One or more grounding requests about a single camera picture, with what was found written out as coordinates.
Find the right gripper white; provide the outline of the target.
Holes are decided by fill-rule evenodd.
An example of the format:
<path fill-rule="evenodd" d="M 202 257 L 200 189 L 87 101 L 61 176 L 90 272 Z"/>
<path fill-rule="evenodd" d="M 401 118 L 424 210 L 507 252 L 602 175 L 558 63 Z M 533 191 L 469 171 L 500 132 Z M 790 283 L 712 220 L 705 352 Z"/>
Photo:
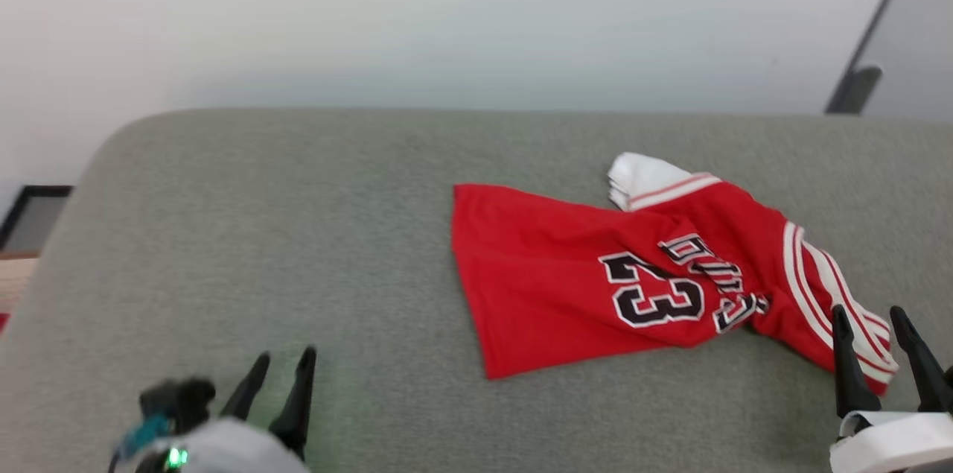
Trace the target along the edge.
<path fill-rule="evenodd" d="M 832 308 L 836 412 L 842 419 L 829 449 L 833 472 L 894 472 L 952 458 L 952 389 L 927 343 L 898 305 L 890 320 L 908 356 L 919 396 L 918 413 L 879 411 L 882 403 L 861 371 L 847 310 Z"/>

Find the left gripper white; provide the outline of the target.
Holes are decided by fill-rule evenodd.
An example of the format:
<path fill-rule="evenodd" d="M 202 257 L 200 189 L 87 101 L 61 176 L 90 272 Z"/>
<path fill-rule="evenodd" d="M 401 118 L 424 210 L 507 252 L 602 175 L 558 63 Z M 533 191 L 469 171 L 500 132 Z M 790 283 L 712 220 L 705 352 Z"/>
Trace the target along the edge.
<path fill-rule="evenodd" d="M 295 381 L 269 432 L 242 422 L 248 419 L 271 364 L 261 353 L 225 402 L 220 415 L 182 438 L 188 454 L 184 472 L 309 472 L 305 447 L 310 431 L 316 348 L 303 351 Z"/>

